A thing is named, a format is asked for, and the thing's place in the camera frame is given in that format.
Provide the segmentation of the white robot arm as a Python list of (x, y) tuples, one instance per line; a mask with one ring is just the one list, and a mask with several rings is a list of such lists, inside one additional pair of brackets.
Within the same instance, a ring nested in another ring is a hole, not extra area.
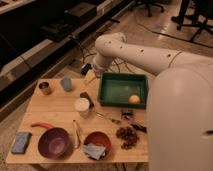
[(99, 36), (92, 68), (120, 58), (155, 76), (147, 99), (150, 171), (213, 171), (213, 57)]

